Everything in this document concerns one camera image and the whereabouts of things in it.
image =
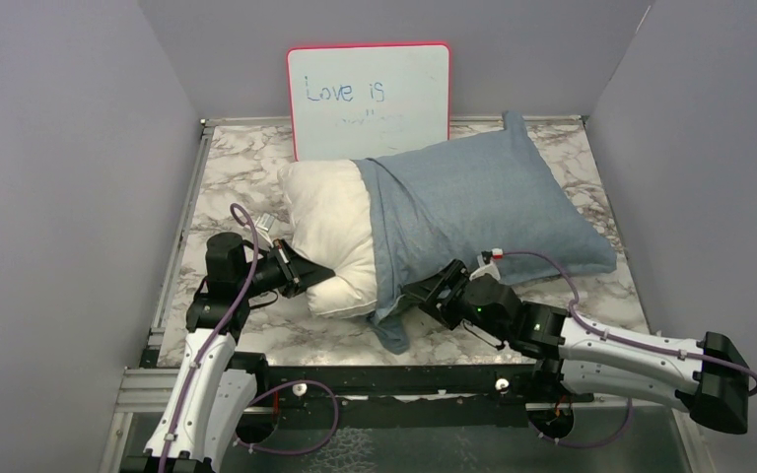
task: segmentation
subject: pillow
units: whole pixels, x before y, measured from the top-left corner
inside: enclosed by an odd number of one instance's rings
[[[278,173],[302,257],[335,271],[307,290],[309,309],[330,318],[376,309],[370,195],[351,161],[293,163]]]
[[[475,268],[480,251],[495,247],[545,252],[572,274],[613,271],[613,248],[562,191],[523,119],[508,112],[504,125],[394,156],[283,169],[295,251],[337,275],[308,290],[311,311],[374,309],[378,322],[405,284],[452,259]],[[531,257],[498,267],[505,284],[557,274]]]

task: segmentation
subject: screw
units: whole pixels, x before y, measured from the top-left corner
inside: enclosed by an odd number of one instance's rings
[[[298,397],[303,397],[303,395],[306,394],[306,391],[308,389],[309,388],[303,382],[301,382],[300,384],[295,384],[294,386],[292,386],[292,392],[294,392],[295,395],[298,396]]]
[[[509,382],[501,377],[497,381],[495,381],[495,390],[500,392],[505,392],[507,389],[509,389]]]

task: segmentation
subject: marble surface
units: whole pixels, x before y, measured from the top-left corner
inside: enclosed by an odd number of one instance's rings
[[[499,122],[454,125],[451,139],[501,129]],[[568,197],[617,251],[617,270],[574,278],[581,311],[602,322],[648,331],[623,246],[602,189],[585,130],[578,121],[527,122],[529,136]],[[183,355],[184,316],[201,278],[207,238],[219,232],[244,234],[229,206],[241,203],[252,216],[277,218],[271,235],[290,236],[277,170],[293,161],[289,126],[220,126],[214,131],[191,226],[181,256],[172,305],[165,314],[159,366],[176,367]],[[566,306],[561,280],[516,287],[527,301]],[[461,328],[448,331],[414,309],[404,316],[410,350],[393,355],[379,343],[362,317],[329,320],[313,317],[305,297],[281,299],[249,318],[238,350],[265,353],[273,365],[450,365],[528,362],[510,351],[496,351]]]

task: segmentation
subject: white pillow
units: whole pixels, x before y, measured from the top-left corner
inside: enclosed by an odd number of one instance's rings
[[[375,310],[370,194],[358,168],[351,161],[291,163],[278,178],[294,230],[292,248],[335,271],[307,289],[311,313],[345,318]]]

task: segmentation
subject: gray wall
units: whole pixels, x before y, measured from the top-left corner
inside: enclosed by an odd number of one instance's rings
[[[0,472],[97,471],[197,116],[134,2],[27,3],[0,1]]]
[[[454,113],[590,113],[652,0],[140,0],[200,115],[288,115],[292,46],[445,40]]]
[[[757,2],[657,0],[588,122],[654,328],[730,335],[757,370]],[[750,434],[708,434],[722,473]]]

